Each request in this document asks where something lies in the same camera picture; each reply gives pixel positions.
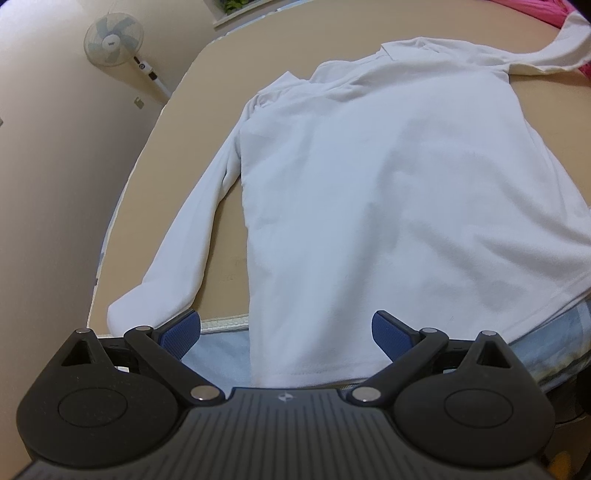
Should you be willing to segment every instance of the pink fabric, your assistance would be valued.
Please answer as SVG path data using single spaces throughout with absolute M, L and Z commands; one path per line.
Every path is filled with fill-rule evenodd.
M 542 22 L 561 28 L 564 20 L 575 8 L 566 0 L 491 0 L 494 3 L 525 13 Z M 591 79 L 591 64 L 583 65 L 580 69 L 587 78 Z

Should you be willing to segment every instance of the ribbed gray surface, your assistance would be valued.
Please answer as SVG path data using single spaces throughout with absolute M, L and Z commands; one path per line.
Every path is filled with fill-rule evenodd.
M 493 472 L 466 471 L 439 464 L 403 443 L 383 412 L 351 406 L 336 390 L 248 389 L 237 390 L 222 406 L 195 408 L 166 445 L 136 462 L 83 472 L 36 463 L 18 477 L 19 480 L 480 478 L 551 479 L 533 463 Z

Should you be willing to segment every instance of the round metal joint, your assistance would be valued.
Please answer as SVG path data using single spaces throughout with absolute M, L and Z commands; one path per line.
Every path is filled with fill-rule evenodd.
M 352 395 L 355 400 L 367 402 L 376 401 L 382 393 L 374 387 L 358 387 L 353 390 Z
M 207 401 L 217 398 L 220 391 L 212 385 L 199 385 L 191 389 L 191 396 L 195 400 Z

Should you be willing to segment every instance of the green plant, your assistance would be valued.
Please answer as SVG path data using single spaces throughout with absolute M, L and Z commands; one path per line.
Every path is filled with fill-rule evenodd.
M 244 5 L 249 4 L 254 0 L 223 0 L 223 10 L 227 14 L 231 14 L 236 10 L 240 10 Z

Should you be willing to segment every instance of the tan mat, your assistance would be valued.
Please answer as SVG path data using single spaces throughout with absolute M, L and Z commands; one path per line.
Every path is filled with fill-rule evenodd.
M 486 0 L 314 0 L 207 46 L 166 106 L 138 159 L 103 260 L 90 326 L 107 333 L 107 307 L 138 285 L 176 213 L 244 104 L 285 71 L 308 78 L 323 61 L 356 60 L 381 43 L 457 38 L 503 50 L 539 50 L 557 30 Z M 525 117 L 591 202 L 590 83 L 578 73 L 512 77 Z M 241 188 L 222 202 L 204 285 L 202 318 L 248 312 Z

